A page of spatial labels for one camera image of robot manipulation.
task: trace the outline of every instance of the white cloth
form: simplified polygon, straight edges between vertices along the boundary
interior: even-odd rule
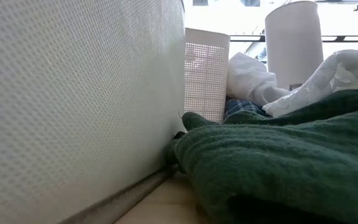
[[[276,75],[255,58],[237,53],[229,60],[226,95],[263,106],[290,92],[277,88]]]
[[[358,50],[342,50],[328,57],[301,87],[266,104],[263,110],[273,117],[315,103],[335,91],[358,89]]]

